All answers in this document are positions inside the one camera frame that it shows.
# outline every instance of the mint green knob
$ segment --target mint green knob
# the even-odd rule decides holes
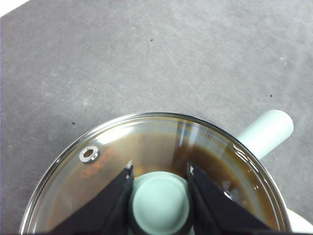
[[[130,203],[141,230],[150,235],[175,234],[189,216],[187,182],[169,172],[144,174],[134,180]]]

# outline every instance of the pot handle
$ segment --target pot handle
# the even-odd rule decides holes
[[[297,233],[313,234],[313,225],[309,221],[290,209],[287,209],[287,214],[290,220],[292,231]]]
[[[288,114],[280,110],[268,110],[240,133],[237,139],[260,160],[292,132],[293,121]]]

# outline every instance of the glass lid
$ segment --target glass lid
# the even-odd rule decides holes
[[[192,161],[268,226],[290,230],[275,183],[234,137],[194,117],[144,113],[98,126],[70,145],[35,189],[21,233],[53,229],[94,198],[130,160],[135,178],[152,171],[185,178],[186,163]]]

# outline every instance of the metal rim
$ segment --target metal rim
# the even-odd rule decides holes
[[[83,139],[95,135],[99,131],[104,131],[105,129],[108,129],[116,124],[120,124],[124,121],[128,121],[130,119],[135,118],[143,118],[143,117],[171,117],[171,118],[181,118],[188,121],[192,121],[198,124],[201,124],[203,126],[209,127],[214,129],[216,132],[221,134],[222,136],[226,137],[227,139],[231,140],[232,142],[236,143],[241,149],[246,151],[246,153],[249,154],[248,158],[251,160],[256,166],[258,167],[260,174],[266,179],[268,184],[268,189],[272,193],[273,197],[270,197],[271,199],[274,199],[273,204],[277,204],[277,208],[280,212],[282,220],[280,223],[283,224],[283,229],[286,231],[291,231],[291,225],[287,214],[287,206],[286,203],[282,197],[281,192],[279,191],[276,183],[274,182],[273,178],[269,174],[269,172],[263,167],[263,165],[260,163],[260,161],[241,143],[239,142],[235,137],[233,137],[228,132],[224,131],[220,127],[205,121],[198,117],[193,117],[185,114],[178,114],[178,113],[168,113],[168,112],[146,112],[146,113],[138,113],[138,114],[132,114],[132,115],[126,115],[122,117],[115,118],[111,121],[105,122],[90,131],[83,134],[81,137],[79,137],[77,140],[75,140],[72,144],[70,144],[57,158],[56,160],[51,164],[51,166],[47,169],[47,171],[44,173],[43,177],[40,179],[39,183],[37,184],[35,190],[33,191],[32,196],[29,199],[29,202],[27,204],[25,213],[23,215],[22,223],[20,226],[20,234],[25,234],[28,232],[28,226],[31,219],[31,216],[33,214],[34,208],[36,206],[37,200],[45,187],[48,179],[50,178],[51,174],[54,172],[54,170],[58,167],[59,163],[70,153]]]

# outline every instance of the gray concrete floor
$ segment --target gray concrete floor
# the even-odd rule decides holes
[[[313,222],[312,74],[310,0],[26,3],[1,18],[2,232],[19,229],[67,145],[140,111],[198,116],[234,135],[286,111],[294,133],[262,163]]]

